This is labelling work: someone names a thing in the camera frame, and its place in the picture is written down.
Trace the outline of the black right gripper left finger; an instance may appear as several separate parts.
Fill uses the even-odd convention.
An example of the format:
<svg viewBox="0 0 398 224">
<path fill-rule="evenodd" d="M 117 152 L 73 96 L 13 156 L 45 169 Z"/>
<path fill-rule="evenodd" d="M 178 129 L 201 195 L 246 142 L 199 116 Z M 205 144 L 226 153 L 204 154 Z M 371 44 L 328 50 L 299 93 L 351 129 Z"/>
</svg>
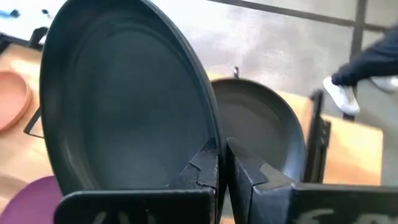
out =
<svg viewBox="0 0 398 224">
<path fill-rule="evenodd" d="M 162 189 L 82 190 L 68 194 L 55 223 L 219 223 L 219 161 L 210 138 Z"/>
</svg>

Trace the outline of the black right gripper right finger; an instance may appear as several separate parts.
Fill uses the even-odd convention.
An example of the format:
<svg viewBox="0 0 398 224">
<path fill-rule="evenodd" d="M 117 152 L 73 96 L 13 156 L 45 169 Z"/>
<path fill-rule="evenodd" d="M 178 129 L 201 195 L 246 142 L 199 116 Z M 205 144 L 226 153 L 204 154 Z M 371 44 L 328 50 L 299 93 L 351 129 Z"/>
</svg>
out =
<svg viewBox="0 0 398 224">
<path fill-rule="evenodd" d="M 236 223 L 397 223 L 397 188 L 295 182 L 228 138 Z"/>
</svg>

